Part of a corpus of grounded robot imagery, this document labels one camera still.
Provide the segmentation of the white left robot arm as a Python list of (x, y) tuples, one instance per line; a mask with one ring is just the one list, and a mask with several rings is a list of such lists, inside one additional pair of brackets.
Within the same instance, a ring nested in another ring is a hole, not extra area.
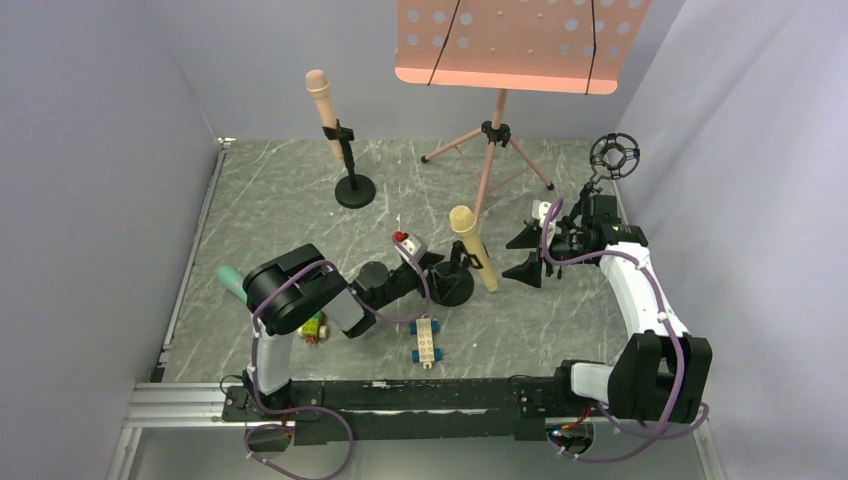
[(368, 262), (347, 281), (307, 243), (251, 271), (242, 282), (254, 326), (251, 360), (243, 374), (251, 397), (269, 410), (288, 407), (294, 335), (316, 314), (346, 337), (357, 338), (376, 324), (378, 310), (411, 293), (444, 307), (470, 299), (474, 280), (459, 248), (445, 257), (421, 246), (413, 257), (413, 264), (402, 261), (394, 269)]

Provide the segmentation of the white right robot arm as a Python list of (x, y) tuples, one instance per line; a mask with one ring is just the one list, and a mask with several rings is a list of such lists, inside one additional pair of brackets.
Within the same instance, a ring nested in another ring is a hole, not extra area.
[(551, 388), (556, 399), (602, 404), (619, 420), (688, 424), (700, 409), (712, 348), (673, 311), (655, 275), (640, 227), (620, 218), (611, 195), (591, 194), (569, 215), (563, 202), (536, 200), (524, 229), (507, 244), (526, 249), (504, 278), (539, 288), (566, 266), (595, 265), (612, 288), (628, 341), (612, 365), (565, 360)]

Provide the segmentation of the yellow toy microphone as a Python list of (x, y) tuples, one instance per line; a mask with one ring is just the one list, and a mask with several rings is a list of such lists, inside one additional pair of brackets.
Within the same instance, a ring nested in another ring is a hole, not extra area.
[(498, 290), (498, 281), (487, 250), (480, 236), (477, 217), (465, 205), (458, 205), (449, 213), (450, 226), (463, 243), (472, 262), (472, 268), (479, 275), (489, 292)]

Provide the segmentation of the pink toy microphone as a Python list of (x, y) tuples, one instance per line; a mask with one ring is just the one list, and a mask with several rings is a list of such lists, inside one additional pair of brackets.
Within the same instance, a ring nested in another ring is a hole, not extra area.
[(305, 81), (307, 91), (315, 101), (322, 127), (335, 129), (338, 117), (326, 74), (319, 69), (310, 70), (305, 76)]

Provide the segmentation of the black round-base mic stand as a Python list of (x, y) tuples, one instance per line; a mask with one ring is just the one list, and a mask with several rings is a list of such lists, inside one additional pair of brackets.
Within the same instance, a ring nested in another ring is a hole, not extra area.
[(355, 139), (353, 130), (343, 127), (340, 121), (336, 120), (334, 127), (324, 126), (323, 131), (328, 140), (339, 142), (343, 163), (347, 170), (347, 177), (336, 184), (334, 191), (336, 201), (348, 209), (360, 209), (369, 205), (376, 196), (376, 186), (369, 177), (355, 172), (355, 160), (351, 148), (351, 142)]

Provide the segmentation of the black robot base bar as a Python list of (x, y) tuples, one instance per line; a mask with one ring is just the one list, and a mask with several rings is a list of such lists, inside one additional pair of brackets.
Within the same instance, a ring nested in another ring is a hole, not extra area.
[(227, 388), (226, 423), (293, 425), (297, 446), (359, 441), (510, 437), (542, 441), (548, 426), (591, 411), (552, 377), (293, 381), (286, 402), (261, 409), (247, 388)]

